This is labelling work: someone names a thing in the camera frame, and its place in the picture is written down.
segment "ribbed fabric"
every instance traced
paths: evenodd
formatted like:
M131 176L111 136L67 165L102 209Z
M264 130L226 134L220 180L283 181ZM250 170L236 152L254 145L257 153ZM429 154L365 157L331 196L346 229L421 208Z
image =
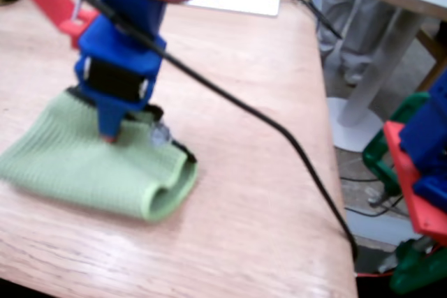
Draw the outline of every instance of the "ribbed fabric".
M109 144L98 136L96 110L64 92L0 156L0 178L51 198L160 220L192 189L197 165L171 143L153 147L152 116L135 116Z

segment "person's leg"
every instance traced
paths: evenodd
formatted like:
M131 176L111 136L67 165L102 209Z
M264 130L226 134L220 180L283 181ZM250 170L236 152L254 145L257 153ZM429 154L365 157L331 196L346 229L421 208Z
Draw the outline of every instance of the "person's leg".
M340 50L348 84L357 84L395 14L395 7L379 0L360 0Z
M351 14L355 0L321 0L321 12L333 25L333 27L341 32L346 25L346 21ZM318 41L320 43L321 62L324 62L328 55L334 50L337 43L337 37L320 25L318 30Z

